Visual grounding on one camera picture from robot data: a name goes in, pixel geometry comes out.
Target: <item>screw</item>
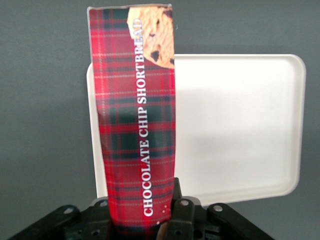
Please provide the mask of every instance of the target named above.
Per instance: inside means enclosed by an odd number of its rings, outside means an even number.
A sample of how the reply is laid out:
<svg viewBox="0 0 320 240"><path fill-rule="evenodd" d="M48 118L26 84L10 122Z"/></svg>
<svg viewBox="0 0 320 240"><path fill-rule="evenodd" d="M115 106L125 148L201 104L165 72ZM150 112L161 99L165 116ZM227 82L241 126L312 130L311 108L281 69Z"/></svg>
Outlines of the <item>screw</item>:
<svg viewBox="0 0 320 240"><path fill-rule="evenodd" d="M213 206L213 210L215 210L216 212L222 212L223 208L220 205L215 205L215 206Z"/></svg>
<svg viewBox="0 0 320 240"><path fill-rule="evenodd" d="M63 214L70 214L74 211L72 207L68 207L66 210L64 210Z"/></svg>
<svg viewBox="0 0 320 240"><path fill-rule="evenodd" d="M108 202L106 200L100 202L100 207L105 207L108 205Z"/></svg>
<svg viewBox="0 0 320 240"><path fill-rule="evenodd" d="M188 206L188 205L189 205L189 202L188 202L187 200L181 200L181 201L180 201L180 204L181 204L182 206Z"/></svg>

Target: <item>white tray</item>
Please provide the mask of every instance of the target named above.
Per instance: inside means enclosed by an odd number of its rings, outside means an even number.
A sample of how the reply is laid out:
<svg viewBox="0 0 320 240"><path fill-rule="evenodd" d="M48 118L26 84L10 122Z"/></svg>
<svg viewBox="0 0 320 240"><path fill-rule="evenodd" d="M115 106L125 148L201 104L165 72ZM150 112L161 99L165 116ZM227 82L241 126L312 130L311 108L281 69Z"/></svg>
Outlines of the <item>white tray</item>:
<svg viewBox="0 0 320 240"><path fill-rule="evenodd" d="M286 195L299 181L306 70L285 55L175 55L176 166L203 205ZM92 66L97 197L107 195Z"/></svg>

